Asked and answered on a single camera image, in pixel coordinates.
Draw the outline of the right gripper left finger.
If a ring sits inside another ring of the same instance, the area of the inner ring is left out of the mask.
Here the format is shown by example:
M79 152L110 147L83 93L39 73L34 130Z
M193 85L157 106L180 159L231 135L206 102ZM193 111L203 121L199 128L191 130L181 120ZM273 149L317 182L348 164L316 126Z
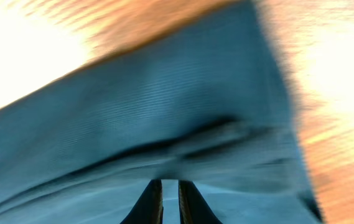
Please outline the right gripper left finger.
M151 180L121 224L162 224L162 182Z

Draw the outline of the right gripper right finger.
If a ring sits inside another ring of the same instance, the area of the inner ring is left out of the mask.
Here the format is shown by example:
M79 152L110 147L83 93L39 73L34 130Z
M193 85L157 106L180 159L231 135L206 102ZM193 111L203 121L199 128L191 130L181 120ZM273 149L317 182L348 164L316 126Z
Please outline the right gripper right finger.
M181 224L222 224L191 181L179 181Z

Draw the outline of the teal blue polo shirt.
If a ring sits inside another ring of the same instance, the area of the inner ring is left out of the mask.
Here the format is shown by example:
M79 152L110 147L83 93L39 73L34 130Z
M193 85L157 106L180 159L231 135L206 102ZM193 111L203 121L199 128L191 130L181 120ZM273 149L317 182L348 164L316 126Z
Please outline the teal blue polo shirt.
M222 223L322 223L252 1L0 110L0 223L121 223L151 180Z

